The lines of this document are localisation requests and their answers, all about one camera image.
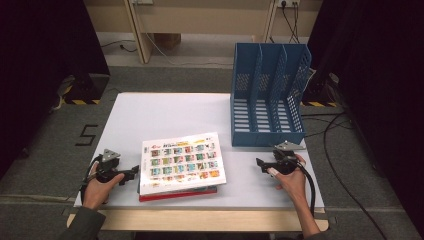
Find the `cord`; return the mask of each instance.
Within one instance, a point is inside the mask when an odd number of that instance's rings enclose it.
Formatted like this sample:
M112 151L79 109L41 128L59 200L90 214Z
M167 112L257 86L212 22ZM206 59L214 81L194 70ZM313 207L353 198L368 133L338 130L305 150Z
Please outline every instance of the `cord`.
M387 239L386 235L384 235L383 231L381 230L381 228L378 226L377 222L374 220L374 218L368 213L368 211L364 208L364 206L362 206L362 204L355 198L355 196L353 196L353 194L349 191L349 189L346 187L346 185L343 183L342 179L340 178L340 176L337 174L333 163L331 162L330 159L330 155L328 153L328 149L327 149L327 132L330 129L331 125L337 120L337 118L339 118L340 116L342 116L343 113L338 114L336 117L333 118L333 120L331 120L331 122L328 124L327 128L324 131L324 151L325 151L325 156L327 158L327 161L330 165L331 170L333 171L335 177L337 178L337 180L339 181L339 183L342 185L342 187L344 188L344 190L347 192L347 194L349 194L349 196L353 199L353 201L356 202L356 204L361 208L361 210L365 213L365 215L367 215L367 217L371 220L371 222L374 224L374 226L377 228L377 230L380 232L381 236L383 237L383 239Z
M147 38L150 40L150 42L153 44L153 46L155 46L155 48L166 58L166 60L172 64L172 65L177 65L177 66L182 66L182 65L233 65L233 63L216 63L216 62L206 62L206 63L195 63L195 62L183 62L183 63L175 63L172 62L171 60L169 60L168 56L162 52L162 50L160 50L160 48L155 44L155 42L150 38L148 33L145 33Z
M122 49L122 50L125 50L125 51L127 51L127 52L135 52L135 51L137 51L137 48L136 49L134 49L134 50L128 50L126 47L124 47L124 45L119 45L119 47Z
M286 4L287 4L287 3L286 3L286 1L282 1L282 2L281 2L281 9L282 9L282 11L283 11L283 16L284 16L284 18L286 19L287 24L289 25L290 32L292 33L292 36L291 36L291 38L290 38L289 43L291 43L291 41L292 41L293 37L295 38L295 39L294 39L294 40L295 40L295 43L299 43L299 39L297 38L297 35L295 34L295 32L294 32L293 28L291 27L291 24L290 24L290 22L289 22L289 19L287 19L286 13L284 12L284 9L286 8Z
M299 5L297 4L297 2L293 2L293 7L294 7L294 32L295 32L295 36L297 39L297 43L299 43L299 35L297 33L297 21L299 20Z

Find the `picture book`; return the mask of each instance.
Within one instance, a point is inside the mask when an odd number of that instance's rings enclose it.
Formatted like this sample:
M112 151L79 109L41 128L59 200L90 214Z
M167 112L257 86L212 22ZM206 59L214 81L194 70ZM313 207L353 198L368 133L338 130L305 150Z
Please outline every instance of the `picture book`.
M154 201L154 200L161 200L161 199L168 199L168 198L204 195L204 194L211 194L211 193L217 193L217 192L218 192L217 186L208 186L208 187L192 188L192 189L178 190L178 191L172 191L172 192L154 193L150 195L140 195L138 200L140 202L147 202L147 201Z
M141 196L226 183L216 132L143 141Z

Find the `black curtain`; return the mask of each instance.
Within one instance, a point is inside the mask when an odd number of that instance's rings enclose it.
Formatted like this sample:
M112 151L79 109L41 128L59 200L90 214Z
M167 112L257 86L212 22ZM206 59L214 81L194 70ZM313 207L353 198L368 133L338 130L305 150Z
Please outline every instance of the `black curtain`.
M329 2L334 1L323 2L327 14L332 13ZM353 28L338 25L335 30L347 31L344 35L351 36L348 41L341 39L343 51L333 49L331 54L334 45L317 41L311 44L321 44L326 49L322 56L329 54L332 59L326 67L339 76L347 111L359 127L375 165L424 237L424 1L357 2ZM319 26L325 27L316 25L315 34L323 32Z
M69 75L109 69L82 0L0 4L0 177L27 147Z

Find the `hand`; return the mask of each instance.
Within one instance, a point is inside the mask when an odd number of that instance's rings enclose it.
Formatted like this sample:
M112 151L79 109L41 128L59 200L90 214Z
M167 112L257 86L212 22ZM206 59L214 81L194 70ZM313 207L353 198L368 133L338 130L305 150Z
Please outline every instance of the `hand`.
M97 165L99 163L96 161L91 168L90 175L96 172ZM90 208L92 210L98 210L100 205L107 202L109 197L109 192L112 188L119 183L123 178L124 174L116 175L112 180L107 183L101 183L97 181L96 178L92 179L85 190L83 207Z
M300 155L296 154L296 157L301 163L306 164L305 159L303 159ZM276 186L276 188L284 189L289 194L293 202L306 199L305 175L299 168L296 168L288 175L278 173L275 175L275 178L278 179L281 183L280 185Z
M301 163L306 164L305 159L303 159L300 155L296 154L296 157ZM288 175L277 173L274 174L274 176L281 183L276 188L286 190L291 200L293 201L294 207L299 217L300 226L302 227L303 236L307 238L319 233L320 230L318 225L316 224L312 213L309 210L308 202L306 201L306 177L303 172L299 168L296 168Z

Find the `black cable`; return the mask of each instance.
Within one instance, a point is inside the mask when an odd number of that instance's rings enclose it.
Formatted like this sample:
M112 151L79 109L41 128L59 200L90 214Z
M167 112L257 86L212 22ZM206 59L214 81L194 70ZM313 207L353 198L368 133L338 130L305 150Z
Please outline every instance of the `black cable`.
M297 40L297 43L299 42L299 34L297 33L297 21L299 20L299 5L297 5L297 2L293 2L294 7L294 33Z
M331 122L328 124L327 128L324 131L324 151L325 151L325 156L327 158L327 161L331 167L331 170L333 171L335 177L337 178L337 180L339 181L339 183L342 185L342 187L345 189L345 191L347 192L347 194L349 194L349 196L353 199L353 201L356 202L356 204L361 208L361 210L365 213L365 215L367 215L367 217L371 220L371 222L374 224L374 226L377 228L377 230L380 232L381 236L383 237L383 239L387 239L386 235L384 235L383 231L380 229L380 227L378 226L377 222L374 220L374 218L372 218L372 216L368 213L368 211L364 208L364 206L362 206L362 204L355 198L355 196L353 196L353 194L349 191L349 189L346 187L346 185L343 183L342 179L340 178L340 176L337 174L333 163L331 162L330 159L330 155L328 154L328 149L327 149L327 132L330 129L331 125L333 124L334 121L337 120L337 118L339 118L340 116L342 116L343 113L338 114L336 117L333 118L333 120L331 120Z
M282 1L281 2L281 9L282 9L282 11L283 11L283 16L284 16L284 18L286 19L286 22L287 22L287 24L289 25L289 28L290 28L290 31L291 31L291 33L292 33L292 37L290 38L290 41L289 42L291 42L291 40L292 40L292 38L293 38L293 36L295 35L294 34L294 31L293 31L293 28L291 27L291 24L290 24L290 22L289 22L289 20L287 19L287 16L286 16L286 13L284 12L284 9L286 8L286 1Z
M316 121L321 121L321 122L326 122L326 123L330 123L331 122L331 121L320 119L320 118L302 118L302 120L316 120ZM347 126L342 125L343 123L346 123L346 122L350 122L350 120L345 120L343 122L333 123L333 124L336 125L335 127L342 127L344 129L349 129L349 130L355 129L353 127L347 127Z
M127 51L127 52L135 52L135 51L137 51L137 48L136 49L134 49L134 50L128 50L126 47L124 47L124 45L119 45L119 47L122 49L122 50L125 50L125 51Z

